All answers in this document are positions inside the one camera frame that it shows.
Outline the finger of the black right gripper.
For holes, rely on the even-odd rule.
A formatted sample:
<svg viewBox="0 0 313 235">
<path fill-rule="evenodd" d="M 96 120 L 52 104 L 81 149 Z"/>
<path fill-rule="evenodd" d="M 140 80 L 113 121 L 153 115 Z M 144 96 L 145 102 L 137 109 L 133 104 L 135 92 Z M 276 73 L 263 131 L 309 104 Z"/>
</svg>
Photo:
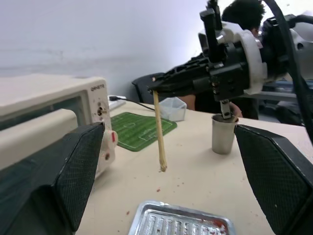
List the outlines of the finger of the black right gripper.
<svg viewBox="0 0 313 235">
<path fill-rule="evenodd" d="M 162 75 L 156 75 L 152 79 L 152 85 L 170 85 L 170 84 L 194 84 L 202 82 L 210 83 L 208 57 L 193 57 L 188 62 L 176 66 Z"/>
<path fill-rule="evenodd" d="M 162 74 L 152 78 L 152 83 L 147 90 L 151 94 L 156 92 L 161 97 L 176 97 L 211 91 L 212 88 L 212 82 L 208 76 L 188 77 Z"/>
</svg>

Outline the stainless steel cup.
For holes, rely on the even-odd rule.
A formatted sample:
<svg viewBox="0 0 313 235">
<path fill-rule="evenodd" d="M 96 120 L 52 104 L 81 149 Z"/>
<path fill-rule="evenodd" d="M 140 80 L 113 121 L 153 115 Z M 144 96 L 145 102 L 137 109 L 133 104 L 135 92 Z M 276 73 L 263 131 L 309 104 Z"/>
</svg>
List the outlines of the stainless steel cup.
<svg viewBox="0 0 313 235">
<path fill-rule="evenodd" d="M 232 119 L 223 119 L 221 114 L 212 117 L 212 151 L 227 155 L 231 152 L 234 141 L 236 122 Z"/>
</svg>

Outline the cream toaster oven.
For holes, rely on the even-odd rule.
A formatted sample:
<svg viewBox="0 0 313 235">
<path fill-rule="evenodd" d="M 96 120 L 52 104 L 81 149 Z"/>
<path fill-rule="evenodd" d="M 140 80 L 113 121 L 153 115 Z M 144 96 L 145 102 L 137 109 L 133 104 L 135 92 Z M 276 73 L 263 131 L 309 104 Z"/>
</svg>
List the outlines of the cream toaster oven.
<svg viewBox="0 0 313 235">
<path fill-rule="evenodd" d="M 79 126 L 98 122 L 105 131 L 96 176 L 114 161 L 118 140 L 112 130 L 106 80 L 47 74 L 0 79 L 0 199 L 7 196 L 3 169 Z"/>
</svg>

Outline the ribbed metal tray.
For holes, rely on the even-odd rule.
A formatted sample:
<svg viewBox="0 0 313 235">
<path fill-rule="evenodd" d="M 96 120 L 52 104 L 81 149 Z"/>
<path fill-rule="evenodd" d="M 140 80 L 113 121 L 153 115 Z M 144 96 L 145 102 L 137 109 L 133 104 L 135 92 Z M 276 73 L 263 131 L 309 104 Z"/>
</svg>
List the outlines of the ribbed metal tray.
<svg viewBox="0 0 313 235">
<path fill-rule="evenodd" d="M 139 204 L 128 235 L 236 235 L 226 217 L 160 201 Z"/>
</svg>

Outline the green soccer field mat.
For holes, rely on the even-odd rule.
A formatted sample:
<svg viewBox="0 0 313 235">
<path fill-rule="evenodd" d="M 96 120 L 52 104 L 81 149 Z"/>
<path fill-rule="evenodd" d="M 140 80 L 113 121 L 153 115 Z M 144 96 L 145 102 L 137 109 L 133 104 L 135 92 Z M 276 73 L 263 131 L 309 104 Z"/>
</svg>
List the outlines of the green soccer field mat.
<svg viewBox="0 0 313 235">
<path fill-rule="evenodd" d="M 117 145 L 138 152 L 157 141 L 155 117 L 129 112 L 111 118 L 112 130 L 118 135 Z"/>
</svg>

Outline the white power strip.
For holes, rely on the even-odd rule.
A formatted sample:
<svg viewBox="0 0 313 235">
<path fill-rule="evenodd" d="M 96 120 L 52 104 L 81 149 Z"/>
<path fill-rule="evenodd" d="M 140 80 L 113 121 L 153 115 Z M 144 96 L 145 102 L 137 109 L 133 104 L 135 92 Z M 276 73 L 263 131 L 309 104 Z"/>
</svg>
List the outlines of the white power strip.
<svg viewBox="0 0 313 235">
<path fill-rule="evenodd" d="M 108 96 L 108 102 L 109 102 L 109 110 L 112 111 L 112 110 L 126 104 L 126 97 L 125 96 L 109 95 Z"/>
</svg>

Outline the person with black hair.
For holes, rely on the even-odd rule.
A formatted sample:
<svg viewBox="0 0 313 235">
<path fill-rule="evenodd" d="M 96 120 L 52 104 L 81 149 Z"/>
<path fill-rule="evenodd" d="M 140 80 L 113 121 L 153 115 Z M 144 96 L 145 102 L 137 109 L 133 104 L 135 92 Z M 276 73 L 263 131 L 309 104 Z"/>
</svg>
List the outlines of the person with black hair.
<svg viewBox="0 0 313 235">
<path fill-rule="evenodd" d="M 259 36 L 259 28 L 265 9 L 262 0 L 234 0 L 225 8 L 222 20 L 238 24 L 241 29 L 249 30 L 255 38 Z M 187 109 L 218 114 L 221 112 L 220 103 L 216 102 L 210 91 L 180 97 L 186 103 Z M 258 100 L 253 98 L 235 98 L 230 102 L 230 110 L 242 118 L 259 119 Z"/>
</svg>

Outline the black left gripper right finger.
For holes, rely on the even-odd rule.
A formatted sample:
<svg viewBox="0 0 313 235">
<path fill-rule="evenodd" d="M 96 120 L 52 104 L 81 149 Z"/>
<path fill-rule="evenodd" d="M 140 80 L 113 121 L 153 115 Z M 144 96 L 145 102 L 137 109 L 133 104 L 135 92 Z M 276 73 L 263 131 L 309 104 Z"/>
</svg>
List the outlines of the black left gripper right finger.
<svg viewBox="0 0 313 235">
<path fill-rule="evenodd" d="M 313 164 L 285 137 L 234 129 L 249 184 L 276 235 L 313 235 Z"/>
</svg>

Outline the long wooden skewer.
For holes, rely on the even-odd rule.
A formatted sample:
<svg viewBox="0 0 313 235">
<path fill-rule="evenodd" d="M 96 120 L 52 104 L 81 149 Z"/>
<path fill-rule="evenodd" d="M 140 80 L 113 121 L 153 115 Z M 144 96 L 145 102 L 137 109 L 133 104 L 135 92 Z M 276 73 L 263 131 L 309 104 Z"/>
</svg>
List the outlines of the long wooden skewer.
<svg viewBox="0 0 313 235">
<path fill-rule="evenodd" d="M 160 171 L 165 172 L 167 169 L 167 161 L 166 161 L 166 157 L 165 157 L 165 148 L 164 148 L 164 141 L 163 141 L 162 125 L 161 125 L 159 98 L 158 98 L 158 93 L 156 91 L 152 91 L 152 94 L 153 94 L 153 98 L 154 98 L 154 107 L 155 107 L 156 134 L 157 134 L 157 141 L 158 141 Z"/>
</svg>

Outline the clear plastic container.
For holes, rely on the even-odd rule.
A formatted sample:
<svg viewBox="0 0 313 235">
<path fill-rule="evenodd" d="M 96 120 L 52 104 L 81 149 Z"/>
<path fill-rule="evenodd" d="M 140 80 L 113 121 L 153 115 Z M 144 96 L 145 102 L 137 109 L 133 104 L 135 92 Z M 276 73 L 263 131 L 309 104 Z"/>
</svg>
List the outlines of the clear plastic container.
<svg viewBox="0 0 313 235">
<path fill-rule="evenodd" d="M 184 121 L 187 105 L 178 97 L 171 97 L 159 103 L 160 115 L 163 119 L 178 122 Z"/>
</svg>

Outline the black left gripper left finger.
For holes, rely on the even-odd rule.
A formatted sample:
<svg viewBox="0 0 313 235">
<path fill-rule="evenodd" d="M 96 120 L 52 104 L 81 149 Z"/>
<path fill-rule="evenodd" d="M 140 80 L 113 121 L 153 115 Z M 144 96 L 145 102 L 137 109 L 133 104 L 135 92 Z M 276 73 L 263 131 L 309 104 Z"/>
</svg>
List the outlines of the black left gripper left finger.
<svg viewBox="0 0 313 235">
<path fill-rule="evenodd" d="M 75 235 L 91 193 L 105 126 L 80 126 L 0 170 L 0 235 Z"/>
</svg>

